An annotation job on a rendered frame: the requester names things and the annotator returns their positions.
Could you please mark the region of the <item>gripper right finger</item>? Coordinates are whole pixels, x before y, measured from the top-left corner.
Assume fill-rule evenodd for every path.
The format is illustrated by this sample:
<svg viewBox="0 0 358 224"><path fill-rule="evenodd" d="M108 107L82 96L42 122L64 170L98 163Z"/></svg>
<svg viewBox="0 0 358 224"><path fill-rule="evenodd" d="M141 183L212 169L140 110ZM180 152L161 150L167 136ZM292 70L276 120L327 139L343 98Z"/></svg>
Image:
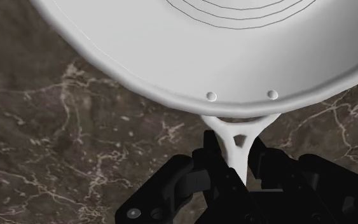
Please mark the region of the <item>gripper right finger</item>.
<svg viewBox="0 0 358 224"><path fill-rule="evenodd" d="M358 224L358 174L318 155L290 158L257 138L248 159L282 224Z"/></svg>

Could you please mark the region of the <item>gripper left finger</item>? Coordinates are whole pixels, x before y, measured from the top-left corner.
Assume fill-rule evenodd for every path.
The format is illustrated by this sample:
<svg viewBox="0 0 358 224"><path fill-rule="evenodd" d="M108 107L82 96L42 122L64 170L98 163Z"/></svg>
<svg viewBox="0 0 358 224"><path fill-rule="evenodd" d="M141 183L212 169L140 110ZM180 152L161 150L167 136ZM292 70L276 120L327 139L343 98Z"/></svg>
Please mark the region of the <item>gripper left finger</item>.
<svg viewBox="0 0 358 224"><path fill-rule="evenodd" d="M222 156L212 130L203 133L203 146L190 156L174 155L115 213L116 224L173 224L195 193L202 192L206 210L194 224L245 224L241 202L246 189Z"/></svg>

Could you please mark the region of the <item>white frying pan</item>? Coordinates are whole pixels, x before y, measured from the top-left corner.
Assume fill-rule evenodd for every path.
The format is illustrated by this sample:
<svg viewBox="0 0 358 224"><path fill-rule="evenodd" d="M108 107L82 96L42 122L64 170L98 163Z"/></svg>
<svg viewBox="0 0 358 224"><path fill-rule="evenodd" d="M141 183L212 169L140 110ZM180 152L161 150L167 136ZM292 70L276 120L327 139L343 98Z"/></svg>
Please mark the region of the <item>white frying pan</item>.
<svg viewBox="0 0 358 224"><path fill-rule="evenodd" d="M358 84L358 0L30 0L89 64L198 114L242 181L282 113Z"/></svg>

